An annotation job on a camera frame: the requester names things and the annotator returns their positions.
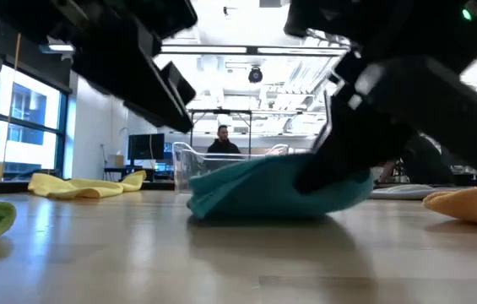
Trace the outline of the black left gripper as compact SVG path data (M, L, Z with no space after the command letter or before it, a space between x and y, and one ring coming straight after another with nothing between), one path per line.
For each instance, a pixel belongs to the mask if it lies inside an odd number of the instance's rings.
M158 36L138 28L94 28L74 46L73 70L123 99L128 110L158 128L192 130L185 106L196 91L173 62L161 71L154 64L153 57L161 51ZM147 101L142 89L151 89L159 102ZM185 106L176 105L172 93Z

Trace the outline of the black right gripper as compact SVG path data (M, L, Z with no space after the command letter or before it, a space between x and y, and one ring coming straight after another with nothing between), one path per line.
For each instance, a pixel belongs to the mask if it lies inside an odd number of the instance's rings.
M408 124L368 96L389 74L396 97L388 108ZM477 91L453 70L429 57L368 64L344 58L328 78L338 88L328 98L330 118L312 157L296 177L299 193L314 193L394 159L416 134L413 128L477 169Z

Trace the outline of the grey microfiber towel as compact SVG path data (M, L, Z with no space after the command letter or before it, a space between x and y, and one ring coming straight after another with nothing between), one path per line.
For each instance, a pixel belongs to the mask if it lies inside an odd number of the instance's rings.
M371 192L369 199L422 200L433 193L454 192L457 190L461 190L461 187L432 187L423 184L404 184L375 189Z

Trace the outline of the teal microfiber towel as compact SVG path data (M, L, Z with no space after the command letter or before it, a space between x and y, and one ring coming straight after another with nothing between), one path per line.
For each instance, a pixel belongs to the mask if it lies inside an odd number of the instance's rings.
M187 207L200 220L323 217L351 208L370 196L374 181L368 169L313 193L299 193L294 181L311 157L262 157L195 176L190 181L192 196Z

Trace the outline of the orange microfiber towel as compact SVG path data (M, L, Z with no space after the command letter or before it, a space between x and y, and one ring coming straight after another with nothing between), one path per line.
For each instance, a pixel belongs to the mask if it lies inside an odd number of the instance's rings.
M422 205L431 211L477 224L477 187L432 193Z

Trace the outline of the yellow microfiber towel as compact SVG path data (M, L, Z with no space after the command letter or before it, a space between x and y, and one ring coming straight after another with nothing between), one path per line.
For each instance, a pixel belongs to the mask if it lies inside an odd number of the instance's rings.
M136 192L143 186L145 171L136 171L126 175L121 182L108 182L90 179L63 180L55 176L35 173L28 184L28 190L34 195L45 198L107 198L123 193Z

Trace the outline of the black computer monitor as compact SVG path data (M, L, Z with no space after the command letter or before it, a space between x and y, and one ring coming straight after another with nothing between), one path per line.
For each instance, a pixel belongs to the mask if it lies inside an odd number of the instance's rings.
M136 134L128 137L129 160L162 160L165 150L163 133Z

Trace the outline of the person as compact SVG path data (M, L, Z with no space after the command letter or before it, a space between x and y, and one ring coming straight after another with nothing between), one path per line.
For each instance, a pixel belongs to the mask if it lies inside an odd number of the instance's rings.
M410 183L428 185L450 185L454 183L453 172L442 158L436 146L427 138L415 134L403 150L392 160L385 162L379 182L385 182L393 173L398 161Z
M238 147L228 137L226 125L220 125L217 131L217 139L208 147L209 153L215 154L240 154Z

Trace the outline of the clear plastic bin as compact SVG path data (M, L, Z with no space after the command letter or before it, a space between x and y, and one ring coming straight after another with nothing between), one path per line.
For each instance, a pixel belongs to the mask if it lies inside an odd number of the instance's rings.
M197 152L187 143L175 142L172 144L175 190L179 193L190 193L190 181L194 177L204 176L221 167L243 161L287 155L289 149L287 144L276 144L272 148L262 150L260 154L217 154Z

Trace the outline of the black overhead crossbar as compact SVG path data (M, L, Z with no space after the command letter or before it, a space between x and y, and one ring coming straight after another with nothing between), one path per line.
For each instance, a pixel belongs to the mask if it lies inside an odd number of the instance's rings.
M214 54L248 56L297 56L297 57L339 57L349 49L344 47L292 47L292 46L204 46L204 45L163 45L162 54Z

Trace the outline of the large black-framed window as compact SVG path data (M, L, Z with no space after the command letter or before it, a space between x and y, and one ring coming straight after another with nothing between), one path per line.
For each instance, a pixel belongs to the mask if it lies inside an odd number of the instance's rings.
M68 95L3 65L0 70L0 162L3 181L61 173Z

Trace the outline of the black background rig frame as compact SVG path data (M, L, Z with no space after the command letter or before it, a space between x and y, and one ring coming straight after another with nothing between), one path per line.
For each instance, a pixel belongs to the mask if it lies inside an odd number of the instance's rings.
M225 115L231 115L231 114L236 114L241 118L242 121L245 122L245 124L249 127L248 131L248 154L250 155L252 153L252 111L251 110L231 110L231 109L187 109L188 113L190 114L191 120L192 120L192 128L190 130L190 139L189 139L189 144L192 145L193 142L193 129L197 121L194 120L194 116L197 113L201 113L202 117L204 117L205 114L211 113L214 115L220 115L220 114L225 114ZM249 120L245 120L242 115L248 115Z

